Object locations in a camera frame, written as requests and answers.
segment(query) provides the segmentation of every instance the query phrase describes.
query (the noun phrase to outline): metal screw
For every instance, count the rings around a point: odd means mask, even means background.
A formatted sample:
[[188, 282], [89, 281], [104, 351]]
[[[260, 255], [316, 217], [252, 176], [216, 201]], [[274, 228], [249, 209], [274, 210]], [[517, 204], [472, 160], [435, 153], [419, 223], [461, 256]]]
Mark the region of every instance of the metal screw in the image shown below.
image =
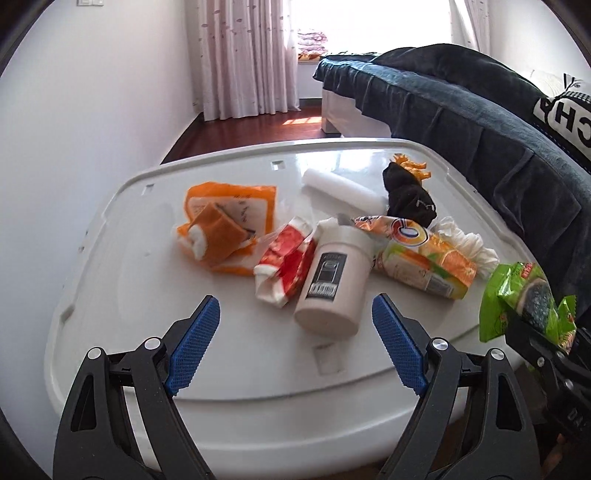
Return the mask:
[[148, 338], [144, 342], [144, 347], [146, 350], [156, 350], [160, 346], [160, 339], [156, 337]]
[[493, 348], [491, 350], [491, 357], [493, 357], [495, 360], [503, 360], [505, 358], [505, 354], [503, 353], [503, 350]]
[[431, 344], [437, 350], [447, 350], [447, 347], [449, 347], [449, 344], [443, 338], [435, 338]]
[[88, 358], [90, 358], [91, 360], [94, 360], [95, 358], [100, 357], [100, 354], [102, 352], [100, 351], [100, 348], [98, 348], [97, 346], [95, 346], [94, 348], [91, 348], [90, 350], [88, 350]]

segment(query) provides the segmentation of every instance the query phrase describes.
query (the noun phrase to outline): green wrapper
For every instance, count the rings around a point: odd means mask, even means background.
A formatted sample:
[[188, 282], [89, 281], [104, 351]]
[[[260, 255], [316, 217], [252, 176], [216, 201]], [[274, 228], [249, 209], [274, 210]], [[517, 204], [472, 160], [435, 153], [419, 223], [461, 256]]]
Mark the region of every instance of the green wrapper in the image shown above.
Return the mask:
[[501, 264], [493, 272], [480, 304], [481, 342], [505, 334], [509, 309], [552, 343], [570, 351], [576, 331], [575, 296], [563, 298], [557, 308], [548, 280], [537, 264]]

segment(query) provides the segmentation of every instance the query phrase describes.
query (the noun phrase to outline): window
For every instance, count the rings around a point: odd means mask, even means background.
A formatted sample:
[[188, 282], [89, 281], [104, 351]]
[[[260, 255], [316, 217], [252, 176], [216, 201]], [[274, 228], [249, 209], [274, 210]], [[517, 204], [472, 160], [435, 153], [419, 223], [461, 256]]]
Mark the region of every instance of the window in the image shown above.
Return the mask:
[[326, 35], [329, 53], [383, 53], [450, 43], [449, 0], [293, 0], [298, 29]]

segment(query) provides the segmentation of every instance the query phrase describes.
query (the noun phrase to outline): white paper roll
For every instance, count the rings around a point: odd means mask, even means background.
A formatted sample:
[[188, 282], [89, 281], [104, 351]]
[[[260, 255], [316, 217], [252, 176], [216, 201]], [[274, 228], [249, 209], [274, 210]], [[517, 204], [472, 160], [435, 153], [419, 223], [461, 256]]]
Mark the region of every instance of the white paper roll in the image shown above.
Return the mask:
[[308, 168], [302, 176], [302, 182], [361, 210], [366, 215], [384, 215], [388, 208], [387, 198], [335, 173]]

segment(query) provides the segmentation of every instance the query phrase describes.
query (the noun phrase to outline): blue gripper pad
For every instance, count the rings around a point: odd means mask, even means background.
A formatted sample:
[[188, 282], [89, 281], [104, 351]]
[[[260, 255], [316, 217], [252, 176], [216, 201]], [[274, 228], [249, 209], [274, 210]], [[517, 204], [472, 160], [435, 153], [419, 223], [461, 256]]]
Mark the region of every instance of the blue gripper pad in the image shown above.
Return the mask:
[[220, 323], [220, 304], [211, 298], [170, 356], [164, 387], [172, 396], [188, 387]]
[[423, 356], [418, 351], [400, 319], [380, 295], [371, 307], [375, 329], [396, 367], [402, 384], [412, 388], [417, 395], [427, 391], [428, 382], [423, 370]]

